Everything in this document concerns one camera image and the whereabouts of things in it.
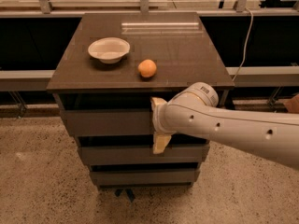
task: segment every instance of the brown tabletop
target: brown tabletop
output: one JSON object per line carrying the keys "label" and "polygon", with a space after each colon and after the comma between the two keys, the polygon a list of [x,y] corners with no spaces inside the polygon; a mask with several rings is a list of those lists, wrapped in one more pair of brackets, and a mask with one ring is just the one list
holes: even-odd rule
{"label": "brown tabletop", "polygon": [[[130,52],[120,62],[103,64],[88,47],[105,37],[126,40]],[[156,62],[154,77],[137,71],[143,60]],[[102,89],[186,88],[205,82],[229,90],[234,82],[196,13],[85,14],[47,87],[52,92]]]}

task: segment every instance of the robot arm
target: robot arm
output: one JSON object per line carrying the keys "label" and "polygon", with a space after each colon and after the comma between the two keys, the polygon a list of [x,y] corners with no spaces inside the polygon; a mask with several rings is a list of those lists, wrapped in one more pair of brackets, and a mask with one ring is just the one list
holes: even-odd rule
{"label": "robot arm", "polygon": [[220,142],[299,168],[299,115],[219,109],[218,95],[195,83],[166,102],[151,98],[154,153],[162,153],[174,133]]}

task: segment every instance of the concrete floor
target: concrete floor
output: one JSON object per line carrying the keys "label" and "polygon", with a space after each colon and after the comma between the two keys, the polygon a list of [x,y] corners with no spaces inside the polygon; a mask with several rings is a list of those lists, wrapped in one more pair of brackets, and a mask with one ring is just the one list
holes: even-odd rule
{"label": "concrete floor", "polygon": [[0,160],[4,224],[299,223],[298,171],[214,142],[192,188],[133,188],[132,203],[97,190],[55,112],[0,118]]}

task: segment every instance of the table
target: table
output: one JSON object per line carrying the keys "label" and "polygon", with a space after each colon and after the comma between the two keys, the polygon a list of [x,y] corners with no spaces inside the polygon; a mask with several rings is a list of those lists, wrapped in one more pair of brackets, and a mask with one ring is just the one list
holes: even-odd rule
{"label": "table", "polygon": [[[91,58],[89,45],[104,37],[125,39],[130,53],[111,65]],[[157,63],[152,78],[137,72],[145,59]],[[97,187],[192,185],[208,141],[176,134],[152,154],[150,97],[170,100],[198,81],[219,95],[234,86],[196,13],[85,14],[47,89]]]}

